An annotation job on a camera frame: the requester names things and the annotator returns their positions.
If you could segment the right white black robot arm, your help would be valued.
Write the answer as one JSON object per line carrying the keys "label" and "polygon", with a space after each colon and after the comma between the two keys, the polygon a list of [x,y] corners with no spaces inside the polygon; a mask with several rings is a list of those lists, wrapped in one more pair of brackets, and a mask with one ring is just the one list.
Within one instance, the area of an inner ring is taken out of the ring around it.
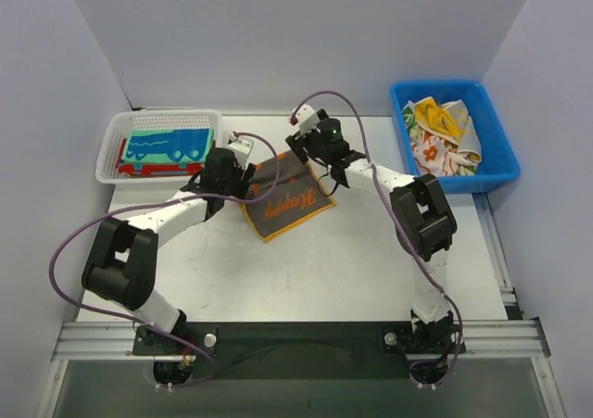
{"label": "right white black robot arm", "polygon": [[373,162],[367,152],[350,147],[341,122],[324,111],[290,119],[297,132],[286,138],[297,158],[329,171],[336,184],[377,195],[395,224],[397,240],[416,267],[411,330],[420,339],[449,339],[453,307],[447,298],[447,262],[457,222],[439,181],[413,177]]}

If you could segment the grey orange-edged towel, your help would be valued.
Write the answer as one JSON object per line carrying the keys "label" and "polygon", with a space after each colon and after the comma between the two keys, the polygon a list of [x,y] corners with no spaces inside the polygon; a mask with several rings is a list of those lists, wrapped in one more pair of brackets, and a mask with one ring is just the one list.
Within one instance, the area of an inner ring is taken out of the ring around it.
{"label": "grey orange-edged towel", "polygon": [[265,243],[335,206],[311,166],[291,151],[256,166],[246,197],[254,199],[270,191],[275,177],[279,180],[269,196],[242,206],[247,222]]}

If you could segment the red blue tiger towel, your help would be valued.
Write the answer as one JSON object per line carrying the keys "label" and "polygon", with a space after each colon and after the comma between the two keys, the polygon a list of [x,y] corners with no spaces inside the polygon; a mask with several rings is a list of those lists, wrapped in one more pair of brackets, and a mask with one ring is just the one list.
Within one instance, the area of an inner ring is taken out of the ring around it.
{"label": "red blue tiger towel", "polygon": [[202,163],[189,163],[183,165],[173,164],[145,164],[133,165],[123,160],[123,152],[127,139],[124,138],[120,144],[120,150],[115,170],[120,176],[126,175],[129,178],[148,178],[148,177],[169,177],[169,176],[191,176],[203,169]]}

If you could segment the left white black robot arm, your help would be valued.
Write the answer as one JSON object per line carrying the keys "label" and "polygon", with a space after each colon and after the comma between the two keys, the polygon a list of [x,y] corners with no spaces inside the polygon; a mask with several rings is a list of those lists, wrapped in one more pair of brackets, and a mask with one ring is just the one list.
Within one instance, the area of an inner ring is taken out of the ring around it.
{"label": "left white black robot arm", "polygon": [[186,229],[206,222],[227,197],[243,199],[256,166],[248,158],[253,142],[241,136],[212,148],[203,169],[165,207],[127,220],[99,224],[82,272],[82,287],[131,315],[178,337],[187,337],[186,316],[155,288],[158,249]]}

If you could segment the green teal towel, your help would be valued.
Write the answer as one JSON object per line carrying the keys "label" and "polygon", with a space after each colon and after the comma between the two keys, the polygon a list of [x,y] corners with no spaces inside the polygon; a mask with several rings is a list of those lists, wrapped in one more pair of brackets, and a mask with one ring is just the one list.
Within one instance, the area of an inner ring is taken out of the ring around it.
{"label": "green teal towel", "polygon": [[213,143],[211,128],[133,131],[122,159],[133,165],[198,163],[206,158]]}

